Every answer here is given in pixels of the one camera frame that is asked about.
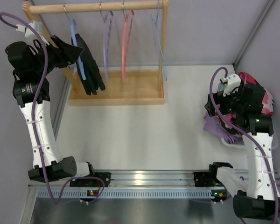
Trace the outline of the black trousers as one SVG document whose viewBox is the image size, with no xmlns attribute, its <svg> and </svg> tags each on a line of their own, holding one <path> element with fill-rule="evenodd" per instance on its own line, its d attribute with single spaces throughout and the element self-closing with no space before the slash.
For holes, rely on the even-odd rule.
<svg viewBox="0 0 280 224">
<path fill-rule="evenodd" d="M 87 95 L 97 95 L 99 89 L 101 91 L 105 90 L 105 84 L 100 75 L 98 65 L 80 34 L 75 34 L 75 38 L 77 46 L 83 48 L 80 58 L 84 68 L 85 80 L 83 80 L 79 65 L 76 63 L 81 83 Z"/>
</svg>

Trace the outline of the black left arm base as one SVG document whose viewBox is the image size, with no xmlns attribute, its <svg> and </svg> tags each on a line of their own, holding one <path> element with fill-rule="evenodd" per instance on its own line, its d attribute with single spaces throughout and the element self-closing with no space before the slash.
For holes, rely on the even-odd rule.
<svg viewBox="0 0 280 224">
<path fill-rule="evenodd" d="M 71 187 L 102 187 L 102 180 L 105 187 L 108 187 L 111 182 L 110 172 L 96 172 L 94 175 L 95 179 L 87 177 L 79 177 L 75 180 L 70 181 Z"/>
</svg>

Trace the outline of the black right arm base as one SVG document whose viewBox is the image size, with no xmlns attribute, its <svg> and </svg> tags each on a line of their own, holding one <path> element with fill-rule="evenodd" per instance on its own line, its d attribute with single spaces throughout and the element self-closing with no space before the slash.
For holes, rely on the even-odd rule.
<svg viewBox="0 0 280 224">
<path fill-rule="evenodd" d="M 210 172 L 194 172 L 194 183 L 196 187 L 214 187 L 215 181 Z"/>
</svg>

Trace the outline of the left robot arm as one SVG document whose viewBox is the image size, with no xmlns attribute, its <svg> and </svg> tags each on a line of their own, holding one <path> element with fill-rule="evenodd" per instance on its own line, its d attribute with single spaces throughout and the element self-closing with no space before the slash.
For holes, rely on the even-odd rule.
<svg viewBox="0 0 280 224">
<path fill-rule="evenodd" d="M 13 66 L 13 96 L 23 114 L 33 150 L 33 168 L 28 171 L 32 181 L 54 182 L 63 178 L 94 174 L 89 162 L 77 162 L 73 156 L 63 157 L 57 148 L 50 118 L 49 82 L 46 76 L 54 68 L 74 64 L 83 52 L 52 36 L 54 45 L 33 40 L 34 46 L 14 42 L 6 47 Z"/>
</svg>

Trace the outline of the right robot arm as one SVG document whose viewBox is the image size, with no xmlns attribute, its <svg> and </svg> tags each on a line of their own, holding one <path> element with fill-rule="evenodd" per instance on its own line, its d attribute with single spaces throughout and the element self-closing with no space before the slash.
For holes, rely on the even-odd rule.
<svg viewBox="0 0 280 224">
<path fill-rule="evenodd" d="M 229 191 L 240 219 L 271 220 L 280 217 L 280 194 L 276 186 L 273 158 L 273 97 L 259 84 L 219 84 L 210 92 L 207 115 L 221 130 L 239 137 L 246 149 L 248 183 L 229 163 L 218 164 L 215 179 Z"/>
</svg>

